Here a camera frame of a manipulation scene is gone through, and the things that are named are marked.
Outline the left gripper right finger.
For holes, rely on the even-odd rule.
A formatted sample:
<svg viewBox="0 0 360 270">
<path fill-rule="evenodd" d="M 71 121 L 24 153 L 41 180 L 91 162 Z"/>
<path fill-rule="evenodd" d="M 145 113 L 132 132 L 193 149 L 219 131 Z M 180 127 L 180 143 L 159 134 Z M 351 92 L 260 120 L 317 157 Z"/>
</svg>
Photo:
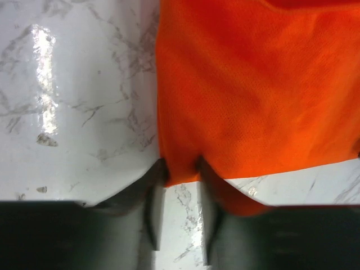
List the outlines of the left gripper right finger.
<svg viewBox="0 0 360 270">
<path fill-rule="evenodd" d="M 265 205 L 196 166 L 211 269 L 359 268 L 358 205 Z"/>
</svg>

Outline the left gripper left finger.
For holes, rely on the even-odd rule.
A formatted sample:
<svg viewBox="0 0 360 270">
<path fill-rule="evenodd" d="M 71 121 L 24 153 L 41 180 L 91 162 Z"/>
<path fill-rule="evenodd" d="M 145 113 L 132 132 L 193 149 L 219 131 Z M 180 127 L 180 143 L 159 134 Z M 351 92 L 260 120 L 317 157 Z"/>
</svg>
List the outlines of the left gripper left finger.
<svg viewBox="0 0 360 270">
<path fill-rule="evenodd" d="M 1 202 L 2 269 L 151 269 L 168 170 L 157 160 L 108 199 Z"/>
</svg>

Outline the orange t shirt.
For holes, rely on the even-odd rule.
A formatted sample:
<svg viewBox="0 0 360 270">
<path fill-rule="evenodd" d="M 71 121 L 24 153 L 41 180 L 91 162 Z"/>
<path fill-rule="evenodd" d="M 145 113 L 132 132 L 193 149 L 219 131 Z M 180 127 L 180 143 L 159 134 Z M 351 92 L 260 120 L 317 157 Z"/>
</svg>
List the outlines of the orange t shirt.
<svg viewBox="0 0 360 270">
<path fill-rule="evenodd" d="M 171 185 L 197 179 L 252 216 L 227 179 L 359 156 L 358 1 L 161 1 L 157 129 Z"/>
</svg>

